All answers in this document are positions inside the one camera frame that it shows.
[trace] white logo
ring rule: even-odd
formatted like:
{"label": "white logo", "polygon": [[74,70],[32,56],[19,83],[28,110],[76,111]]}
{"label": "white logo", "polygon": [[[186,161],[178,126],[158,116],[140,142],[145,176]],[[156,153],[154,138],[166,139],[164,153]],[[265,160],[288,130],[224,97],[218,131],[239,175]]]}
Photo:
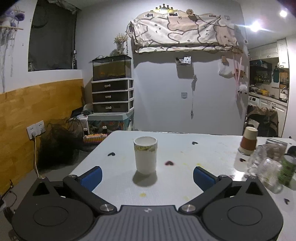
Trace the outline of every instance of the white logo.
{"label": "white logo", "polygon": [[144,209],[144,211],[149,213],[149,212],[152,212],[152,209],[148,207],[148,208]]}

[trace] gray wall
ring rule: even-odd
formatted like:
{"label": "gray wall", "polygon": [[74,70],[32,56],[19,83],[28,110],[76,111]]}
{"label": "gray wall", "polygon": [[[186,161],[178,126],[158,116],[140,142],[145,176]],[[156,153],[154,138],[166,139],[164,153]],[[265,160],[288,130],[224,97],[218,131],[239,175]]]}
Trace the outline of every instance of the gray wall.
{"label": "gray wall", "polygon": [[[109,55],[116,48],[113,43],[118,33],[139,14],[155,9],[159,1],[108,1],[83,8],[78,14],[76,49],[78,68],[82,70],[87,102],[91,102],[92,64],[98,55]],[[228,15],[232,23],[244,25],[240,5],[231,0],[197,0],[169,3],[174,9],[193,9],[195,14]],[[243,37],[245,29],[241,28]],[[192,71],[177,71],[175,58],[189,54],[197,75],[192,108]],[[172,131],[206,134],[241,135],[247,107],[247,95],[236,101],[234,78],[218,75],[222,53],[168,52],[133,54],[129,39],[129,55],[133,57],[132,76],[135,79],[135,127],[143,131]],[[233,69],[232,53],[225,53]],[[249,72],[249,61],[243,56],[243,68]],[[188,98],[181,99],[181,92]]]}

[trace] gray ribbed panel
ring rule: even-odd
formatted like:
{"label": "gray ribbed panel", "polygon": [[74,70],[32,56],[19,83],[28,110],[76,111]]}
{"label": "gray ribbed panel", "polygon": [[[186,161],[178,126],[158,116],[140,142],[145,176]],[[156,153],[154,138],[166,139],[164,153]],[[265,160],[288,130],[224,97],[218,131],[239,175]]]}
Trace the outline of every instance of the gray ribbed panel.
{"label": "gray ribbed panel", "polygon": [[198,219],[176,212],[174,206],[122,206],[102,216],[83,241],[216,241]]}

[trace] blue gripper pad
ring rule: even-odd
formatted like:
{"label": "blue gripper pad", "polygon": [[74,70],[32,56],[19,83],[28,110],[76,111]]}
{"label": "blue gripper pad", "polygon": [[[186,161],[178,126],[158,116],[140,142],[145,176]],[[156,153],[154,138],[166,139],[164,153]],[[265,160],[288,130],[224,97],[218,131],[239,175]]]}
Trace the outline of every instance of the blue gripper pad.
{"label": "blue gripper pad", "polygon": [[98,166],[93,167],[86,173],[79,177],[79,182],[82,186],[87,188],[89,191],[93,191],[96,186],[100,184],[103,178],[102,169]]}
{"label": "blue gripper pad", "polygon": [[201,190],[206,191],[218,181],[218,178],[206,171],[201,167],[194,168],[193,180],[196,185],[198,185]]}

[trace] kitchen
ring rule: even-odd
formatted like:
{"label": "kitchen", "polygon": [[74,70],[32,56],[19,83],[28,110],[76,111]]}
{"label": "kitchen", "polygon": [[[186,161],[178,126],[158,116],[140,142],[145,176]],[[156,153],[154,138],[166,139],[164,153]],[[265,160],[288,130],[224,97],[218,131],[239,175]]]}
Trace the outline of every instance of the kitchen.
{"label": "kitchen", "polygon": [[249,49],[248,52],[250,59],[248,106],[266,107],[270,112],[276,111],[278,127],[277,133],[272,136],[282,137],[289,99],[289,59],[286,39]]}

